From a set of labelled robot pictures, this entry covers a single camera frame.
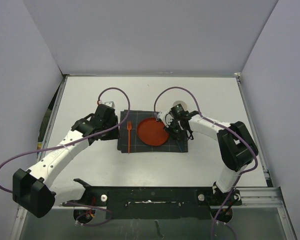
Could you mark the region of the dark checked cloth placemat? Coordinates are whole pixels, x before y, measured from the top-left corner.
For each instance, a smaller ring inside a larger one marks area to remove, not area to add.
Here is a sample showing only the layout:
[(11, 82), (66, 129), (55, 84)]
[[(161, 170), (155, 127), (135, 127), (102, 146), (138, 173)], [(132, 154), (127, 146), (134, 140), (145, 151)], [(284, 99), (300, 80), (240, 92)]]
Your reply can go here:
[[(117, 140), (117, 150), (121, 153), (128, 153), (128, 131), (127, 122), (131, 121), (132, 130), (130, 131), (130, 153), (146, 153), (146, 152), (167, 152), (167, 153), (181, 153), (176, 140), (169, 136), (168, 140), (160, 146), (150, 146), (143, 143), (137, 136), (137, 125), (146, 118), (154, 117), (152, 111), (130, 110), (127, 120), (119, 127), (119, 139)], [(189, 151), (188, 141), (180, 141), (184, 149), (183, 153)]]

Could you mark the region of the pink white mug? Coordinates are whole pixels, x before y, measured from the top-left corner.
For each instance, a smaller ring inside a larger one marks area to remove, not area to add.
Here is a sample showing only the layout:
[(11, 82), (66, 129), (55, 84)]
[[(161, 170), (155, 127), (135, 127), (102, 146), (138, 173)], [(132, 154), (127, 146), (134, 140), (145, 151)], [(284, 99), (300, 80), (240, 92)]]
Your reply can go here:
[(177, 100), (172, 104), (173, 107), (177, 105), (181, 105), (185, 111), (188, 109), (188, 105), (182, 100)]

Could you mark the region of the orange plastic fork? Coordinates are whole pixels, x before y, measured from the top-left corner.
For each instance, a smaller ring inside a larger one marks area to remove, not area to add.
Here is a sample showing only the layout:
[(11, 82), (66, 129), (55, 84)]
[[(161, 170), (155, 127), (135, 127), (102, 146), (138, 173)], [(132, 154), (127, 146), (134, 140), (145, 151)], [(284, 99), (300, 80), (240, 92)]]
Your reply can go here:
[(127, 140), (127, 147), (128, 147), (128, 153), (131, 152), (131, 130), (132, 130), (132, 122), (128, 121), (126, 126), (127, 132), (128, 132), (128, 140)]

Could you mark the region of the orange round plate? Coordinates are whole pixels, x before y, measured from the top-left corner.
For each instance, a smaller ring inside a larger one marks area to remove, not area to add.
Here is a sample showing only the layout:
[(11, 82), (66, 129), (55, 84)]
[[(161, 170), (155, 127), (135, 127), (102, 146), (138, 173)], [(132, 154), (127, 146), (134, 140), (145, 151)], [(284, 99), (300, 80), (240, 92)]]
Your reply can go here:
[(158, 147), (163, 145), (169, 138), (164, 129), (165, 125), (157, 121), (155, 117), (143, 119), (136, 128), (138, 138), (146, 145)]

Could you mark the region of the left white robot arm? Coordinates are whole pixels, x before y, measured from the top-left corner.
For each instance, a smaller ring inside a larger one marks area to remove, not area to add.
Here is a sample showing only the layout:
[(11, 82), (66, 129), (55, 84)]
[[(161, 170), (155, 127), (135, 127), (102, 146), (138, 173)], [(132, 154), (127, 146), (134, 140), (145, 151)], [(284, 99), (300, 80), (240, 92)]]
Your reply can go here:
[(37, 218), (45, 216), (54, 205), (76, 201), (85, 206), (92, 193), (76, 181), (55, 187), (53, 182), (64, 168), (94, 141), (119, 138), (118, 117), (113, 102), (101, 103), (95, 113), (76, 121), (58, 144), (43, 159), (28, 168), (18, 169), (12, 177), (12, 199)]

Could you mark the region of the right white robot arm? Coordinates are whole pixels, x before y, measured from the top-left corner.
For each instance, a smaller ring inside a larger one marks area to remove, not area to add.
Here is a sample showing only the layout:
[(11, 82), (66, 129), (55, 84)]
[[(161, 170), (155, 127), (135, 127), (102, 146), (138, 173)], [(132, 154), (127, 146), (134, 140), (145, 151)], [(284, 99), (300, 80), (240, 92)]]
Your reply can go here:
[(164, 130), (178, 140), (182, 138), (183, 132), (188, 132), (191, 139), (193, 133), (200, 133), (217, 141), (224, 168), (213, 184), (212, 197), (220, 205), (229, 201), (230, 190), (237, 184), (239, 176), (246, 172), (246, 167), (257, 160), (259, 154), (246, 125), (241, 121), (220, 122), (203, 117), (198, 111), (161, 111), (157, 117), (164, 124)]

